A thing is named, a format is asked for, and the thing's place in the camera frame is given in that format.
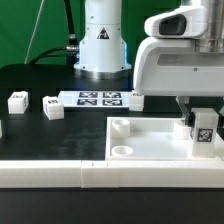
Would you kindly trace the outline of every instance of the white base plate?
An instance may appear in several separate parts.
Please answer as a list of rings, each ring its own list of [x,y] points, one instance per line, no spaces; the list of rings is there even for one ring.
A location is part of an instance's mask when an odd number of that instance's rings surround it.
[[[129,108],[129,92],[61,91],[58,98],[64,107]]]

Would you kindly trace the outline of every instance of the white cable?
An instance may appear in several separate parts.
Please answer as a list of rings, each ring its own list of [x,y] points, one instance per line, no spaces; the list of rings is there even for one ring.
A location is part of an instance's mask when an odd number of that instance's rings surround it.
[[[32,34],[31,39],[30,39],[30,43],[29,43],[29,47],[28,47],[28,50],[27,50],[27,53],[26,53],[26,59],[25,59],[24,64],[27,64],[27,61],[28,61],[28,58],[29,58],[29,55],[30,55],[30,50],[31,50],[31,47],[33,45],[34,37],[36,35],[36,31],[37,31],[37,27],[38,27],[38,24],[39,24],[39,21],[40,21],[40,16],[41,16],[41,13],[42,13],[42,10],[43,10],[44,2],[45,2],[45,0],[42,0],[41,3],[40,3],[40,9],[39,9],[39,12],[38,12],[38,15],[37,15],[36,24],[35,24],[35,27],[34,27],[34,30],[33,30],[33,34]]]

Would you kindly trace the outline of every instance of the green background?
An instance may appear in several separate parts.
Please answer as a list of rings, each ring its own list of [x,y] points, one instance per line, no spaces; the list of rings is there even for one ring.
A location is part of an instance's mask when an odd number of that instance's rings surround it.
[[[174,9],[181,0],[123,0],[122,36],[128,44],[128,61],[134,64],[137,48],[146,37],[144,21]],[[0,67],[24,63],[41,0],[0,0]],[[76,35],[85,34],[84,0],[71,0]],[[66,46],[68,29],[63,0],[45,0],[29,60],[54,47]],[[39,63],[65,63],[42,59]]]

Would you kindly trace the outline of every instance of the black table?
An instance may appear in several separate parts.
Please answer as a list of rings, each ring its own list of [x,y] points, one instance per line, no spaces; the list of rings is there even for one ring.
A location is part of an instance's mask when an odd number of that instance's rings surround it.
[[[8,115],[7,99],[22,90],[30,95],[28,110],[24,115]],[[97,81],[75,76],[66,66],[2,68],[0,118],[6,134],[0,141],[0,160],[104,160],[108,116],[181,116],[174,97],[152,97],[146,99],[144,112],[74,109],[66,111],[63,120],[49,121],[42,112],[42,97],[58,95],[60,90],[130,91],[132,74]],[[0,189],[0,223],[4,224],[210,224],[223,223],[223,208],[223,189]]]

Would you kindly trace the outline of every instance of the white tray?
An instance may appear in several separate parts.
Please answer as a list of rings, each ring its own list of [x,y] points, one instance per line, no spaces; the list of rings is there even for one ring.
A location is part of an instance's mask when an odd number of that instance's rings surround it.
[[[127,138],[115,138],[112,134],[112,121],[125,119],[130,121],[130,135]],[[167,118],[130,118],[109,117],[107,120],[106,160],[163,160],[163,161],[221,161],[224,155],[224,141],[216,134],[215,153],[212,158],[192,157],[189,154],[189,140],[176,140],[173,136],[174,123],[180,119]],[[113,155],[116,146],[133,149],[131,155],[122,152]]]

